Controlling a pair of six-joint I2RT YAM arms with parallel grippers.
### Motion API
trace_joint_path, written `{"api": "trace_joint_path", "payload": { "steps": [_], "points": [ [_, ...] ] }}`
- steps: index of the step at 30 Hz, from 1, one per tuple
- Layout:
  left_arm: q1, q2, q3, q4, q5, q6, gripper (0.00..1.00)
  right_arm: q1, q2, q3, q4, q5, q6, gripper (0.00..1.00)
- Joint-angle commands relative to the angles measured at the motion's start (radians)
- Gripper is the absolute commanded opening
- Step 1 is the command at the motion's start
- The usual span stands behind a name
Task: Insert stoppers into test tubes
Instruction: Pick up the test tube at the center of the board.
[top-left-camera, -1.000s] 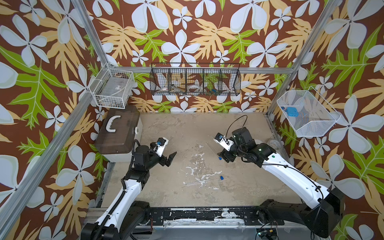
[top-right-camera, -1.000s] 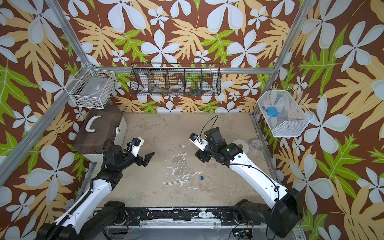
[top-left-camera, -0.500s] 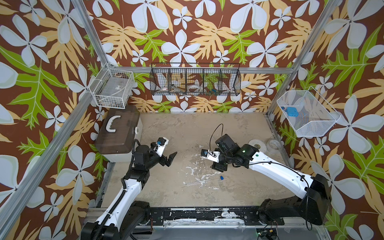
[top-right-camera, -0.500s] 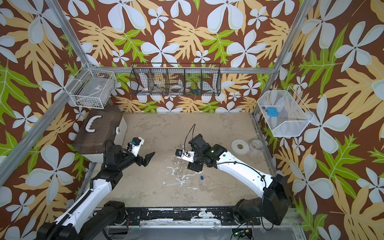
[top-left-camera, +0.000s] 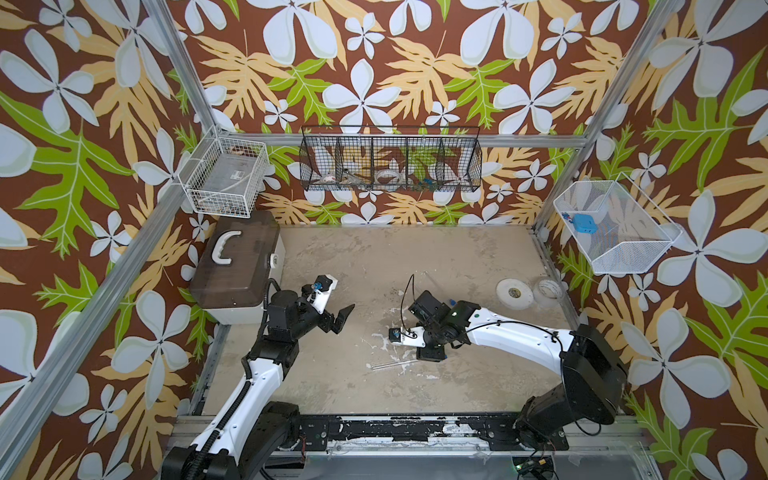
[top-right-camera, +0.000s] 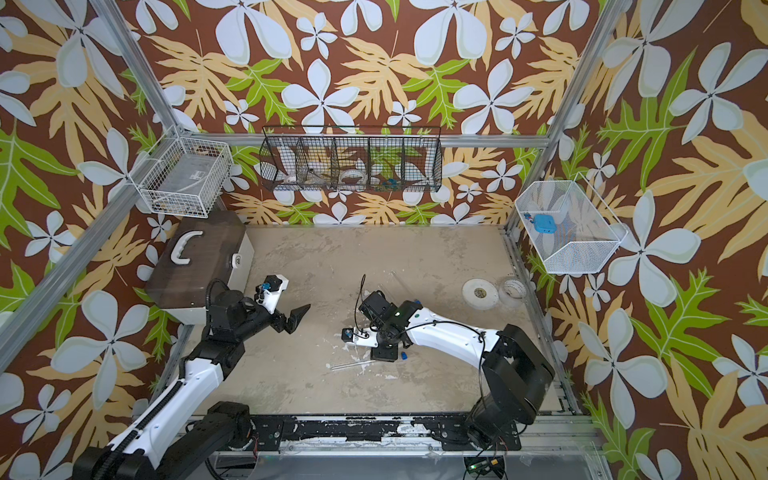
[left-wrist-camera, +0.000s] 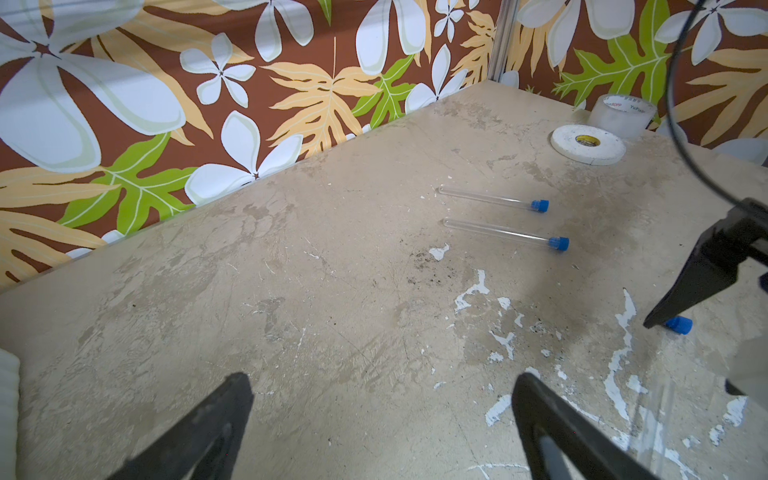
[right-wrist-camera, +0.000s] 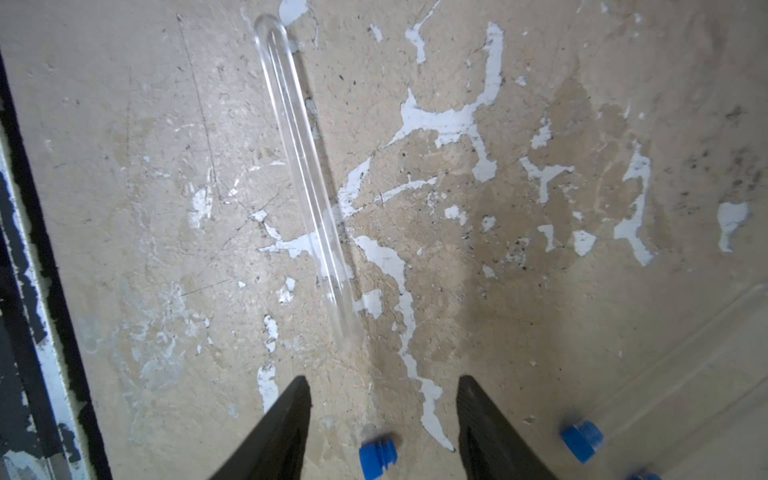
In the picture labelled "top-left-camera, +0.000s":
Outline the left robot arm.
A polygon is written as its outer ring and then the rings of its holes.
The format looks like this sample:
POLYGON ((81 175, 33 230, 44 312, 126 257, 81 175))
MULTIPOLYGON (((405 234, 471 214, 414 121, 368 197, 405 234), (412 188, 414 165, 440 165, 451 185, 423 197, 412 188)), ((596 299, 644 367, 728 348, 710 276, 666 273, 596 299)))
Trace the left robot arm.
POLYGON ((355 306, 326 310, 332 289, 315 282, 300 293, 278 290, 264 301, 257 339, 241 358, 243 376, 224 406, 189 446, 174 447, 161 479, 267 478, 273 452, 299 440, 299 407, 271 399, 295 364, 299 340, 320 329, 339 334, 355 306))

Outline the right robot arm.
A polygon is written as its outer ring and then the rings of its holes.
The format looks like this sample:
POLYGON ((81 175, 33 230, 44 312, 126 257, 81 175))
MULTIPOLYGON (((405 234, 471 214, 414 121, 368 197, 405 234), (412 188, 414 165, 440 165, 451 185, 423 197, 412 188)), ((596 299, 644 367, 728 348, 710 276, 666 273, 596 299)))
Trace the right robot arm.
POLYGON ((515 430, 544 440, 581 420, 611 425, 619 413, 628 367, 595 328, 552 329, 504 317, 469 301, 447 305, 428 290, 409 306, 416 325, 392 328, 389 340, 416 350, 422 361, 442 362, 445 349, 488 347, 529 360, 560 378, 546 393, 526 400, 515 430))

